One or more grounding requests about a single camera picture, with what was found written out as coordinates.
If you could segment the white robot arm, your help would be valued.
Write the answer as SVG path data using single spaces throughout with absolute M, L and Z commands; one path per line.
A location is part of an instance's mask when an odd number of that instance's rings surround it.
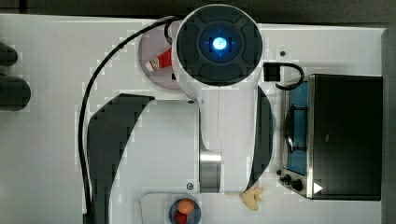
M 84 224 L 162 224 L 170 210 L 148 197 L 241 192 L 266 169 L 272 111 L 259 85 L 257 23 L 227 5 L 195 9 L 171 47 L 180 100 L 122 93 L 78 124 Z

